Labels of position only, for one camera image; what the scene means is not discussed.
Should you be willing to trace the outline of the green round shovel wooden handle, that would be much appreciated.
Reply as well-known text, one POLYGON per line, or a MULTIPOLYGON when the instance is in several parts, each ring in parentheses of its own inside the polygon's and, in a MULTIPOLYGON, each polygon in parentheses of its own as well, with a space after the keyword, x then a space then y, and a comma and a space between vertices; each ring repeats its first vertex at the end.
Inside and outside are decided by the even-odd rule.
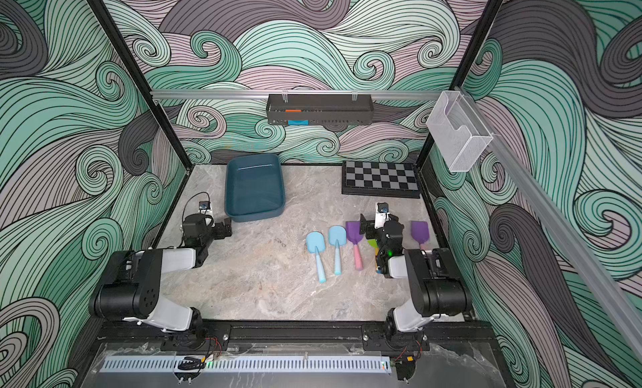
POLYGON ((373 253, 374 255, 378 254, 378 252, 379 252, 379 246, 378 246, 377 241, 376 241, 375 239, 368 239, 368 240, 367 240, 367 243, 368 243, 368 244, 369 244, 369 246, 372 248, 372 253, 373 253))

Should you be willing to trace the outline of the teal plastic storage box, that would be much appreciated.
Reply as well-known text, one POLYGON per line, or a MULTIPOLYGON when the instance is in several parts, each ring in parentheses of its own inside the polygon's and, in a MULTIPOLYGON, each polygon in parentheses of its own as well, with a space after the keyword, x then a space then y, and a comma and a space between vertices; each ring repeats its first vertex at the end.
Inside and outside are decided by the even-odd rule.
POLYGON ((224 210, 234 222, 279 217, 285 204, 284 175, 277 155, 238 157, 227 164, 224 210))

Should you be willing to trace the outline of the light blue shovel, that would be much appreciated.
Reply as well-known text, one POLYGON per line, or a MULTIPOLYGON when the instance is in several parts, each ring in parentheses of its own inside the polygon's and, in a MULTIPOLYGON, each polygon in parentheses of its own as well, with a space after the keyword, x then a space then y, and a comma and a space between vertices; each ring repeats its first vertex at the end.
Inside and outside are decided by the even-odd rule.
POLYGON ((342 274, 341 248, 347 243, 344 227, 335 225, 329 229, 329 242, 334 246, 334 274, 342 274))
POLYGON ((324 271, 324 265, 321 259, 320 254, 325 250, 325 239, 324 235, 321 232, 311 232, 306 237, 306 247, 311 254, 314 254, 317 276, 319 282, 326 282, 326 274, 324 271))

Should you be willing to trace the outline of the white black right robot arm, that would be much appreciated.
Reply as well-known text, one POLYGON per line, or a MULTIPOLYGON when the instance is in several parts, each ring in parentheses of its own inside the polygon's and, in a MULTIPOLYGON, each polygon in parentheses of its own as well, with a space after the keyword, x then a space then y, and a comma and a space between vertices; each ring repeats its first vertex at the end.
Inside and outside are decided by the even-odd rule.
POLYGON ((418 333, 438 319, 463 315, 472 309, 471 294, 448 249, 406 249, 405 226, 399 218, 361 216, 359 232, 376 242, 376 271, 387 279, 405 279, 410 298, 386 316, 386 335, 418 333))

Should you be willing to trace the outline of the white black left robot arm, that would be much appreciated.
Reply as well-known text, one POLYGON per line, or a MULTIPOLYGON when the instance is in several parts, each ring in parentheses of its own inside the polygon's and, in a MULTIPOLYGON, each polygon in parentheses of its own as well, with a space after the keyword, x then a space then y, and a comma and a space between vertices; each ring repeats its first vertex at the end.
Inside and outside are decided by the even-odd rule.
POLYGON ((232 219, 216 222, 205 213, 187 216, 182 245, 113 253, 90 296, 89 311, 108 321, 147 324, 164 332, 202 329, 198 309, 172 302, 162 294, 162 275, 202 267, 215 240, 232 236, 232 219))

